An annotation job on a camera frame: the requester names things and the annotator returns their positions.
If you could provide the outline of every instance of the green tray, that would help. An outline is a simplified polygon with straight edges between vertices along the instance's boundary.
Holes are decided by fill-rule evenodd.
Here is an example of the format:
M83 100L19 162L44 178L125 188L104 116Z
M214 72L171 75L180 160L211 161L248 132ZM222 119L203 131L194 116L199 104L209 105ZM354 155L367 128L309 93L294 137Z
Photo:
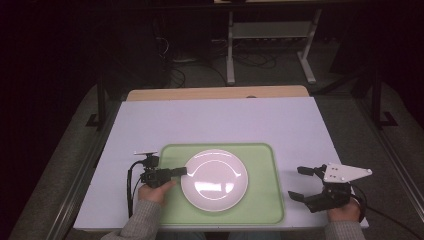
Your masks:
M222 149L236 155L245 165L249 185L234 207L207 212L193 206L184 196L181 185L166 195L162 212L163 225L262 225L283 220L284 208L274 155L269 145L252 144L172 144L162 149L160 168L183 167L191 157L208 149Z

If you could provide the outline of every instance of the plate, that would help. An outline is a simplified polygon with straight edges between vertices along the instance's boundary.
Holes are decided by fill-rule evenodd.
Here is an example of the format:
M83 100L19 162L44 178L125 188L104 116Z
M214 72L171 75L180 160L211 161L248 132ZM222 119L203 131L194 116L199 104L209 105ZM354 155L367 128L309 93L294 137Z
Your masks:
M235 206L246 193L248 175L234 154L210 149L193 156L185 165L181 187L187 200L199 209L218 212Z

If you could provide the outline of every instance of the gray sleeve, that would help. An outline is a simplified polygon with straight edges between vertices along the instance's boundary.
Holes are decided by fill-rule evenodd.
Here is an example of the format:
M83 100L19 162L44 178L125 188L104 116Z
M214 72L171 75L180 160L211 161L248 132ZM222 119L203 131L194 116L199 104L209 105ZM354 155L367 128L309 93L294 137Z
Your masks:
M365 240L365 236L358 222L338 221L325 226L325 239Z
M158 203L137 202L133 216L121 231L114 231L102 240L154 240L159 227L161 207Z

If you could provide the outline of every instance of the dark background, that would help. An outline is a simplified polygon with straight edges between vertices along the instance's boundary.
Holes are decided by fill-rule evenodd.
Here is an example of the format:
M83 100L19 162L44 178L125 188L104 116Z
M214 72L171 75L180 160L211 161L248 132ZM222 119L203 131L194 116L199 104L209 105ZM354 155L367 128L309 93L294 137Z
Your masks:
M179 48L198 51L207 50L211 38L226 35L225 13L165 14L165 21L153 27L151 19L157 15L86 11L134 6L132 1L114 2L0 3L1 239L9 236L78 104L99 77L116 99L133 88L160 88L167 83L167 69L157 55L155 31ZM334 72L348 74L372 59L424 126L420 9L415 1L329 7L316 40L342 42ZM278 20L279 14L260 16ZM306 10L294 17L308 14ZM259 15L241 16L250 20Z

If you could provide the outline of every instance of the gray floor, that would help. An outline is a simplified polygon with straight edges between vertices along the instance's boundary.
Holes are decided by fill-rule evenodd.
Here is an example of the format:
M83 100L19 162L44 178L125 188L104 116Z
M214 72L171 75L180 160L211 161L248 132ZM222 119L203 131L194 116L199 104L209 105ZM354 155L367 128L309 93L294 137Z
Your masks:
M314 91L340 77L337 74L328 73L338 44L335 42L314 43L308 59L318 82L315 85L307 84L296 56L296 51L301 44L302 42L296 44L279 42L270 45L261 43L261 55L258 55L257 51L249 54L238 50L238 59L244 63L251 64L252 61L256 64L260 63L265 56L276 58L276 66L272 67L272 61L263 65L262 68L236 62L236 86L304 85L309 91ZM251 45L252 43L241 43L238 48L243 49L244 46L251 47ZM221 47L217 45L215 49L219 50ZM225 57L202 61L201 64L180 65L177 69L184 72L186 76L185 87L224 86L224 80L219 73L225 77ZM169 87L176 87L181 83L180 72L174 71L173 74L174 81ZM422 177L424 131L405 110L396 92L386 85L383 85L382 111L390 112L399 126L384 127L383 131L376 130L368 117L369 97L357 100L348 94L353 83L350 82L326 96L316 97L340 159L344 164L373 170L371 177L356 182L367 194L370 206L383 211L424 236L423 220L396 173L396 167L392 163L393 153L390 152L394 150L396 157L401 159L417 188L424 189L424 177ZM78 205L71 209L71 213L61 226L66 231L58 231L56 235L52 233L55 231L52 227L56 217L66 209L66 206L62 205L64 201L72 197L81 200L83 197L83 195L70 196L68 193L75 183L78 183L79 179L76 177L80 176L79 171L84 161L91 156L90 151L93 145L98 144L102 139L101 131L85 126L90 115L97 112L96 103L96 89L93 88L81 102L10 239L46 239L50 236L50 239L79 240L100 239L104 235L104 233L86 233L72 229L72 221L78 212ZM110 118L113 118L118 106L119 103L108 101ZM384 145L385 139L390 141L393 148L387 149L387 145ZM94 171L94 168L86 169L85 175L90 176ZM367 219L370 224L370 227L364 230L367 239L413 239L411 234L380 215L369 211ZM283 232L283 239L322 239L323 237L322 229Z

